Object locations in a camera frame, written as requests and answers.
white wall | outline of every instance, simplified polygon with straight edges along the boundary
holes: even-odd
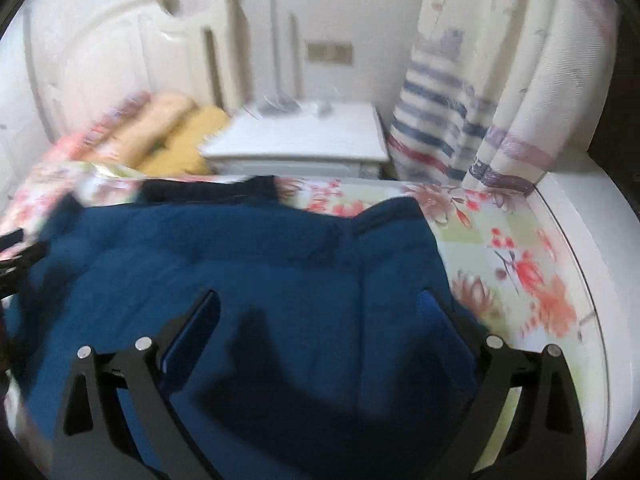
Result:
[[[33,63],[38,80],[50,70],[70,37],[93,16],[123,0],[28,0]],[[208,0],[180,0],[181,12],[207,7]],[[422,0],[275,0],[285,92],[294,92],[289,20],[295,15],[304,40],[351,41],[351,67],[303,63],[304,96],[375,102],[388,120],[404,81]],[[250,36],[253,94],[274,94],[270,0],[241,0]]]
[[[0,41],[0,211],[49,146],[31,91],[20,10]]]

white nightstand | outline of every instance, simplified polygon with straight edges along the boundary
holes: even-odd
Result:
[[[320,116],[241,112],[200,154],[213,171],[235,175],[378,178],[388,161],[378,114],[368,103],[332,103]]]

striped curtain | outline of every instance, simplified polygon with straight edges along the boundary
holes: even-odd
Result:
[[[588,145],[617,22],[613,0],[423,0],[388,138],[400,179],[531,192]]]

metal screw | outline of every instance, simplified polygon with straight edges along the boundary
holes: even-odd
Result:
[[[560,357],[562,355],[562,350],[558,345],[551,344],[546,347],[546,351],[553,357]]]
[[[91,355],[91,347],[84,345],[78,349],[78,358],[85,359]]]
[[[136,348],[142,352],[151,348],[152,343],[151,338],[145,335],[136,341]]]
[[[486,345],[489,348],[493,348],[494,350],[497,350],[498,348],[502,348],[502,346],[504,345],[504,341],[502,340],[502,338],[494,334],[491,334],[490,336],[488,336],[485,341],[486,341]]]

white bed frame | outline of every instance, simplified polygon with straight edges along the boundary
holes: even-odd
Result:
[[[244,104],[235,1],[188,18],[172,16],[169,1],[128,0],[69,40],[43,88],[59,135],[87,129],[133,91],[178,91],[228,113]]]
[[[640,409],[640,222],[602,168],[570,148],[529,204],[571,247],[596,310],[609,386],[604,462]]]

